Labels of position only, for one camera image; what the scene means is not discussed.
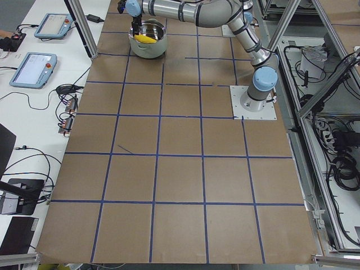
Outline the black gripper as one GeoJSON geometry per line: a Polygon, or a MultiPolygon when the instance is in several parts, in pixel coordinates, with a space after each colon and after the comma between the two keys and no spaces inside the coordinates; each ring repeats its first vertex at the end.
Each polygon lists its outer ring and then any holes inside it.
{"type": "Polygon", "coordinates": [[[133,28],[134,35],[139,35],[139,28],[141,26],[142,26],[142,16],[138,15],[136,17],[133,17],[132,28],[133,28]]]}

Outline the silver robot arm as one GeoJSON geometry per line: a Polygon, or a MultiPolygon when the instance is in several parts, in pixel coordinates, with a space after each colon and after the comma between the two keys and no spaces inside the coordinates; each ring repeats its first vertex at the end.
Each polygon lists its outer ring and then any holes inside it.
{"type": "Polygon", "coordinates": [[[122,14],[123,11],[133,18],[133,35],[141,32],[143,14],[193,23],[200,28],[227,25],[251,57],[254,68],[251,84],[240,98],[241,106],[251,112],[264,109],[267,97],[278,81],[278,58],[262,46],[250,20],[245,17],[243,1],[119,1],[118,12],[122,14]]]}

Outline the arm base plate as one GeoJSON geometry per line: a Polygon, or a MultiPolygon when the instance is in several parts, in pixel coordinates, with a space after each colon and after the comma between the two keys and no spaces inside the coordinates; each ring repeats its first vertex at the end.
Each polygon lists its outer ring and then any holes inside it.
{"type": "Polygon", "coordinates": [[[248,86],[231,85],[229,89],[235,120],[277,120],[270,94],[263,101],[255,101],[248,96],[248,86]]]}
{"type": "Polygon", "coordinates": [[[222,36],[226,38],[234,38],[235,35],[233,34],[232,30],[228,25],[221,26],[222,36]]]}

